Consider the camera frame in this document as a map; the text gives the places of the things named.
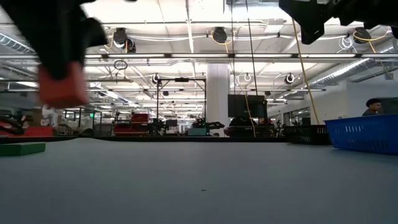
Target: white column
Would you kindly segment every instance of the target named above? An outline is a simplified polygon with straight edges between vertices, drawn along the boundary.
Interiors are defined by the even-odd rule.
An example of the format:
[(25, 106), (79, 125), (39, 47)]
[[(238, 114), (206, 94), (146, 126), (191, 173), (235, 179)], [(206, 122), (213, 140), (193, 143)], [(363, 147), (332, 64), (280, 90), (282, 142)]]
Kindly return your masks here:
[[(206, 118), (208, 122), (219, 121), (225, 127), (229, 126), (228, 118), (228, 93), (229, 93), (229, 69), (228, 64), (207, 65), (207, 106)], [(213, 130), (224, 136), (222, 129)]]

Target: green block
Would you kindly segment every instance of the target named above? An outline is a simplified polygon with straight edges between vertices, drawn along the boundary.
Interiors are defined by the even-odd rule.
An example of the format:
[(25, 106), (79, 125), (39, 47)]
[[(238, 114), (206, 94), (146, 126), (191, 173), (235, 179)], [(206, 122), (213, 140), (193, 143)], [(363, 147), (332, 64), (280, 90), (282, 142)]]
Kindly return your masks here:
[(45, 151), (45, 143), (15, 143), (0, 145), (0, 156), (23, 156)]

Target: black basket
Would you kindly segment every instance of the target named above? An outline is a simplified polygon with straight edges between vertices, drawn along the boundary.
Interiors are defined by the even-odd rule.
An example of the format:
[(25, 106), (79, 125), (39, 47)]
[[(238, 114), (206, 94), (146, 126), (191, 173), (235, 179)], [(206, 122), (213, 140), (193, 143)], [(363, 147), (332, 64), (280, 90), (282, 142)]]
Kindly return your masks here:
[(331, 144), (326, 125), (284, 127), (284, 134), (287, 141), (294, 144)]

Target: blue plastic basket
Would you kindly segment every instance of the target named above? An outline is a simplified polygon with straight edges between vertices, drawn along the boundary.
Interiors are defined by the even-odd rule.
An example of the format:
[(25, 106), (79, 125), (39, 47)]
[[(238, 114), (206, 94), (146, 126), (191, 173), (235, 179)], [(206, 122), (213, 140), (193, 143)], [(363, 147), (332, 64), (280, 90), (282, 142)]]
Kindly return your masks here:
[(335, 148), (398, 154), (398, 114), (325, 121)]

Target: table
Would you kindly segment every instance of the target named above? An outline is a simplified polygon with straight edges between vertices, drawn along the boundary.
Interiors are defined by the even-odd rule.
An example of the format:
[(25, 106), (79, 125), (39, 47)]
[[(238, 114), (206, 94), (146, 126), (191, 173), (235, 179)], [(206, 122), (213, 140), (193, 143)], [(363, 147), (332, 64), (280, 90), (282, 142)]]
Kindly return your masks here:
[(398, 157), (331, 146), (80, 138), (0, 178), (0, 223), (398, 222)]

